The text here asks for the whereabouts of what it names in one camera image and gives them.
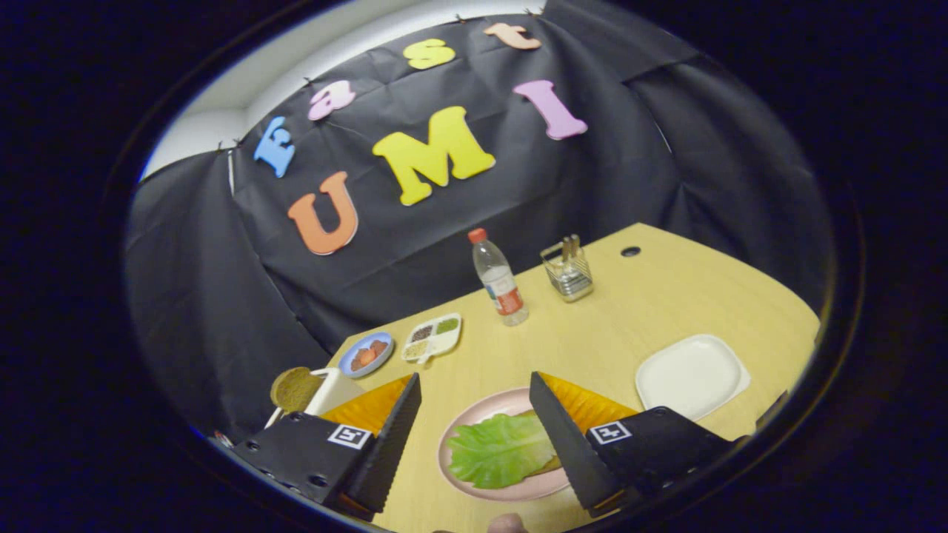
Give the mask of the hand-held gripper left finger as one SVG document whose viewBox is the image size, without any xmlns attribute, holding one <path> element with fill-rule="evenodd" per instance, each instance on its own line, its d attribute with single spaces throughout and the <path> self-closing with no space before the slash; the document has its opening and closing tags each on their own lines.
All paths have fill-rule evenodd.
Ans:
<svg viewBox="0 0 948 533">
<path fill-rule="evenodd" d="M 384 510 L 421 402 L 412 372 L 322 415 L 291 412 L 231 452 L 294 494 L 370 522 Z"/>
</svg>

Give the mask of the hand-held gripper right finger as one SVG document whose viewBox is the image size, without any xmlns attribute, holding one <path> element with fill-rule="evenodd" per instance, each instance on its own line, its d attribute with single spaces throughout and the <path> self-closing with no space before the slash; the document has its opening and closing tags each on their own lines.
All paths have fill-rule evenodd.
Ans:
<svg viewBox="0 0 948 533">
<path fill-rule="evenodd" d="M 638 412 L 547 372 L 532 372 L 529 398 L 592 518 L 643 507 L 717 465 L 738 445 L 674 409 Z"/>
</svg>

